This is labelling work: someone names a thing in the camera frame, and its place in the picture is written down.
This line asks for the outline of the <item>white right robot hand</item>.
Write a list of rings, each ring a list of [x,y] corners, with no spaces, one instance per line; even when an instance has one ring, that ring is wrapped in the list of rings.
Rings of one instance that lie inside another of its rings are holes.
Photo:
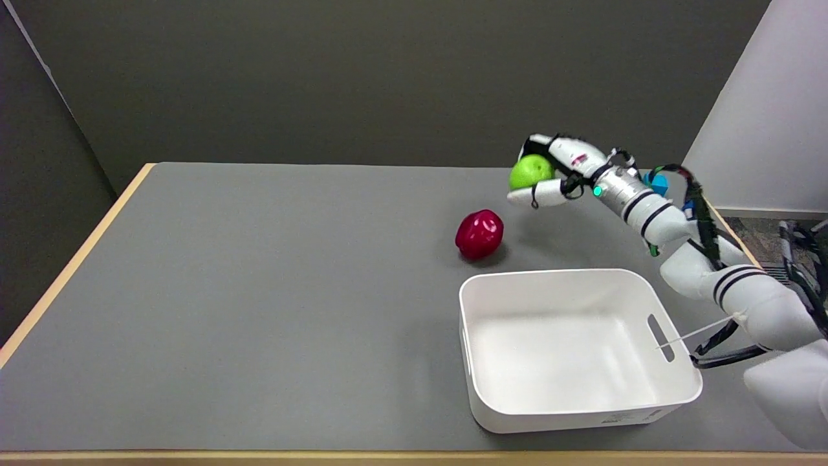
[[[584,186],[594,184],[594,175],[609,165],[609,157],[589,142],[568,135],[530,135],[518,159],[531,155],[544,157],[554,176],[526,188],[511,189],[509,203],[532,208],[558,206],[577,199]]]

